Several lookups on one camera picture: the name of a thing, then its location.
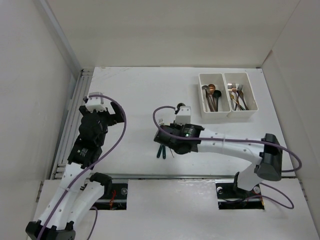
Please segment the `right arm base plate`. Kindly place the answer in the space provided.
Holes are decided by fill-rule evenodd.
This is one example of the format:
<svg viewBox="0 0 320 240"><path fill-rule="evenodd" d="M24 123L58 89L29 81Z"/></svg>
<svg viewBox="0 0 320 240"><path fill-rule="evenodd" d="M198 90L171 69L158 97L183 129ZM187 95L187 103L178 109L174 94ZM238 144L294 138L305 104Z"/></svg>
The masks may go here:
<svg viewBox="0 0 320 240"><path fill-rule="evenodd" d="M257 184L252 190L235 187L233 182L216 182L217 205L219 210L264 210Z"/></svg>

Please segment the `thin copper bent fork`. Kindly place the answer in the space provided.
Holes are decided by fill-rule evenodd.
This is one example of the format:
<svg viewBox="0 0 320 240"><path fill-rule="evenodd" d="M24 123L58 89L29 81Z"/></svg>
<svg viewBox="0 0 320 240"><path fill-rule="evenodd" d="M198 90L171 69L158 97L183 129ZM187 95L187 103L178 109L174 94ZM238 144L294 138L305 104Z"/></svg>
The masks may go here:
<svg viewBox="0 0 320 240"><path fill-rule="evenodd" d="M234 95L233 98L234 98L235 101L236 101L237 108L238 108L239 110L241 110L241 108L240 108L240 103L239 103L238 96L237 96L237 88L236 88L236 84L235 84L235 83L232 83L232 84L231 84L231 90L232 90L232 92L233 92L233 95Z"/></svg>

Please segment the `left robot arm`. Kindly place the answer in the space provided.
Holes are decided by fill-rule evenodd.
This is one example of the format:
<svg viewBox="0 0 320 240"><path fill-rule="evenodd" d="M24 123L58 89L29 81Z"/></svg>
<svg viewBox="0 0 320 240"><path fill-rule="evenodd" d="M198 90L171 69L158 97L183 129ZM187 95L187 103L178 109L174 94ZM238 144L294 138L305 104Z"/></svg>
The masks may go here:
<svg viewBox="0 0 320 240"><path fill-rule="evenodd" d="M114 113L103 104L86 103L79 107L82 114L79 134L67 158L58 189L38 220L30 221L25 232L32 240L73 240L76 225L99 198L112 192L112 178L94 173L102 154L108 128L126 122L122 107L111 102Z"/></svg>

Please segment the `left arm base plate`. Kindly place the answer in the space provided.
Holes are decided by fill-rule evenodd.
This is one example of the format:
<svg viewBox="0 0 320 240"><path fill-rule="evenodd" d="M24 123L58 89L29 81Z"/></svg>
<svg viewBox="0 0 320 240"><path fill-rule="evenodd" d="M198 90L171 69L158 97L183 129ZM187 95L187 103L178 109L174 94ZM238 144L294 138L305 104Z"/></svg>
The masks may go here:
<svg viewBox="0 0 320 240"><path fill-rule="evenodd" d="M127 209L128 181L115 180L111 190L105 190L93 206L98 210L118 211Z"/></svg>

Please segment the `brown wooden fork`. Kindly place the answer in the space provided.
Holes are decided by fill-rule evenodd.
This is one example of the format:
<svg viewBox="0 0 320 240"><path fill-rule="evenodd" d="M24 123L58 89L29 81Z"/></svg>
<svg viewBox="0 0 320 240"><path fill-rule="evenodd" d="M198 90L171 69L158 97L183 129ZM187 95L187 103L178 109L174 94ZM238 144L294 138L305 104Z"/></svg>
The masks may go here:
<svg viewBox="0 0 320 240"><path fill-rule="evenodd" d="M239 85L238 85L238 88L237 88L237 92L238 92L238 95L239 95L240 99L242 100L242 102L243 102L243 104L244 104L245 109L248 111L249 108L248 108L248 106L247 106L247 104L246 104L246 102L245 102L244 93L243 93L242 90L243 90L243 85L242 85L242 84L239 84Z"/></svg>

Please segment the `silver ridged spoon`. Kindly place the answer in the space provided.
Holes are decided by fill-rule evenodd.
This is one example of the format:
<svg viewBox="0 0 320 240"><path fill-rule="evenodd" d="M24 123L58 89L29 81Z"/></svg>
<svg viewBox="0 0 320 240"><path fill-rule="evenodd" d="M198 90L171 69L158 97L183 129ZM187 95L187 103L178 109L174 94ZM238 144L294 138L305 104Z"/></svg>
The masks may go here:
<svg viewBox="0 0 320 240"><path fill-rule="evenodd" d="M205 91L205 97L206 97L206 100L208 102L208 106L209 106L209 109L211 112L214 111L214 107L213 107L213 103L212 103L212 100L210 98L210 88L207 86L207 85L203 85L202 86L202 90Z"/></svg>

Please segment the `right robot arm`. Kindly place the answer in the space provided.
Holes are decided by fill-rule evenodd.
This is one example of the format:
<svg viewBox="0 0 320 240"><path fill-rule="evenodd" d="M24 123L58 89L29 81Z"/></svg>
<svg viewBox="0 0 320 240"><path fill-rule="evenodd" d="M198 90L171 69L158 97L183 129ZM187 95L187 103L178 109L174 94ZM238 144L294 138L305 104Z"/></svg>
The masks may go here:
<svg viewBox="0 0 320 240"><path fill-rule="evenodd" d="M282 179L283 151L274 145L275 135L267 133L262 145L228 142L217 132L195 124L162 125L154 137L156 143L172 149L178 155L194 153L215 153L250 162L243 171L235 174L232 193L243 197L262 181L278 182Z"/></svg>

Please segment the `black fork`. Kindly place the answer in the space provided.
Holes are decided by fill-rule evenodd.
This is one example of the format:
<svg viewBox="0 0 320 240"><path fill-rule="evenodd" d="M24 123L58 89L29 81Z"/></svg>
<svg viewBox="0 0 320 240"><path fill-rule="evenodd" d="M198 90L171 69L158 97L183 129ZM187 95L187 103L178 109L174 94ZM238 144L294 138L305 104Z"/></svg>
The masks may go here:
<svg viewBox="0 0 320 240"><path fill-rule="evenodd" d="M239 94L239 96L240 96L240 98L241 98L241 100L242 100L242 102L243 102L243 104L244 104L245 109L248 111L249 108L248 108L248 106L247 106L247 104L246 104L246 101L245 101L245 98L244 98L244 93L243 93L241 90L239 90L239 91L238 91L238 94Z"/></svg>

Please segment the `copper round spoon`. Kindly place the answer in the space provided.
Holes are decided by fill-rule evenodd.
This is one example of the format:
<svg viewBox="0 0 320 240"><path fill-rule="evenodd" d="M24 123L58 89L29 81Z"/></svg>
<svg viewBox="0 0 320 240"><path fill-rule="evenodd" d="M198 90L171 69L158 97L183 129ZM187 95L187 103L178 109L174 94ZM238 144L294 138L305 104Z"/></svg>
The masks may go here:
<svg viewBox="0 0 320 240"><path fill-rule="evenodd" d="M214 111L217 112L218 108L217 108L217 104L216 104L215 99L214 99L214 91L216 90L216 87L215 87L214 84L209 84L208 87L209 87L209 93L210 93L210 96L211 96L211 100L212 100Z"/></svg>

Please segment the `black round spoon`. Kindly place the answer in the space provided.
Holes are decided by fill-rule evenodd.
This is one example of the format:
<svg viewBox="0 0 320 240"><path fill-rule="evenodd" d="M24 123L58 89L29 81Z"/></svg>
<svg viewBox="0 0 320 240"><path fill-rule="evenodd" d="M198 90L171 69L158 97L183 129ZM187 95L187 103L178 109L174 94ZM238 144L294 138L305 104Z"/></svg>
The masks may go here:
<svg viewBox="0 0 320 240"><path fill-rule="evenodd" d="M213 97L217 106L217 110L219 111L219 98L222 96L222 93L220 90L215 90L213 93Z"/></svg>

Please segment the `brown wooden spoon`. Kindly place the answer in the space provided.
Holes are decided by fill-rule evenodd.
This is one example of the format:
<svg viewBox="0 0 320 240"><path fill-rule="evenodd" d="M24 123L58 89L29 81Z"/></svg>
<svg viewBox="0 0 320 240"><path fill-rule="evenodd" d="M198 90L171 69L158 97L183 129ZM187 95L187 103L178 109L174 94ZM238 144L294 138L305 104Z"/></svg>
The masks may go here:
<svg viewBox="0 0 320 240"><path fill-rule="evenodd" d="M209 104L210 109L211 109L213 112L217 112L217 111L218 111L218 108L217 108L216 102L215 102L215 100L214 100L214 98L213 98L212 95L209 95L209 96L207 97L207 101L208 101L208 104Z"/></svg>

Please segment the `silver fork green handle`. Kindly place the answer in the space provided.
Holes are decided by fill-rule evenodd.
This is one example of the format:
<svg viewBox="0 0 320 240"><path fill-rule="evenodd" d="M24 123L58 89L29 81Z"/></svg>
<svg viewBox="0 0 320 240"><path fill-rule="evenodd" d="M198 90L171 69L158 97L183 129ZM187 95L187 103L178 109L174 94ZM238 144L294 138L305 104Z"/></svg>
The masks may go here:
<svg viewBox="0 0 320 240"><path fill-rule="evenodd" d="M163 125L164 125L164 120L163 120L162 118L160 118L160 119L158 120L158 122L159 122L159 125L160 125L160 126L163 126Z"/></svg>

